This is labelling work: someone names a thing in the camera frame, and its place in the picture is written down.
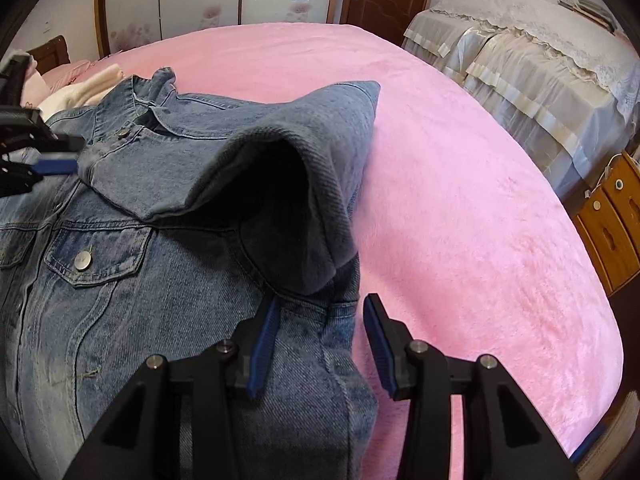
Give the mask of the blue denim jacket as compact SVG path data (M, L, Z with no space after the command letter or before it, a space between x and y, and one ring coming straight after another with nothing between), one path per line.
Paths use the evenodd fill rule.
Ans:
M1 417L61 478L153 354L190 358L281 312L266 388L235 415L250 479L356 479L376 417L352 360L352 211L380 87L262 104L179 93L172 70L63 110L70 176L1 203Z

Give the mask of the folded white fleece garment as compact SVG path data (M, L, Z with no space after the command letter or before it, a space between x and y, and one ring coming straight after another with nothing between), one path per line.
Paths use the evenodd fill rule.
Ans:
M38 110L46 122L62 110L96 105L124 79L122 69L113 64L85 81L68 84L56 90L38 105Z

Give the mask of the wooden bed headboard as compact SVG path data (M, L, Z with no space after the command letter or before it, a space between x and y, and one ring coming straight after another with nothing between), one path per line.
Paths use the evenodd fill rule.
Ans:
M28 50L28 53L37 62L36 70L41 75L70 62L66 40L62 35L52 38L39 47Z

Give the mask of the pink plush bed cover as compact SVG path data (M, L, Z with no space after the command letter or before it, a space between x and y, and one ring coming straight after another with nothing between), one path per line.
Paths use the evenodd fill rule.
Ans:
M94 141L128 140L136 118L151 106L180 102L227 102L216 96L194 96L186 90L213 90L232 98L291 101L315 88L343 79L376 79L381 84L373 141L360 188L355 216L355 238L360 250L364 290L377 290L393 314L399 314L418 335L457 358L472 358L481 351L495 352L515 376L548 422L567 453L574 452L608 410L623 374L623 346L613 313L605 299L582 241L559 199L534 163L470 96L410 54L359 29L324 25L256 25L216 32L194 32L178 39L103 60L101 67L122 62L127 70L141 68L149 75L160 62L175 62L175 82L161 82L162 91L146 91L145 79L130 77L120 89L89 104L59 112L52 127L71 127L73 134L93 133ZM47 372L56 408L44 415L61 415L60 422L35 430L47 457L38 458L44 478L61 479L63 470L88 434L102 404L142 360L142 351L156 350L186 356L207 346L196 343L213 329L213 313L220 305L204 292L197 278L186 285L186 296L169 299L173 264L158 256L149 238L146 256L137 274L151 263L169 263L160 278L151 278L151 292L142 292L149 304L134 300L99 311L96 320L77 337L63 339L62 328L40 342L62 356L69 343L66 367ZM310 422L320 444L303 443L303 430L272 429L258 437L288 437L273 451L249 443L265 478L391 479L400 460L401 430L406 408L393 408L374 385L373 362L366 356L364 328L356 330L352 362L348 350L352 331L361 324L362 300L346 308L347 367L358 370L354 384L364 397L352 396L352 449L338 440L340 433L320 430L320 422L340 422L346 428L347 401L337 418L320 422L294 411L291 401L277 400L273 414L298 415Z

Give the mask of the wooden drawer cabinet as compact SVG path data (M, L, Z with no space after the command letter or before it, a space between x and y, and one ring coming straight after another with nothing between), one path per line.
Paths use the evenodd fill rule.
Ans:
M639 165L626 152L612 157L572 218L606 294L639 274Z

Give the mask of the lace covered furniture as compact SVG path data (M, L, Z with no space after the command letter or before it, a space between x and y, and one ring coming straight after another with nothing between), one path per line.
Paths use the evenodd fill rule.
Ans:
M565 200L638 130L639 57L547 0L438 0L402 46L452 79L521 145Z

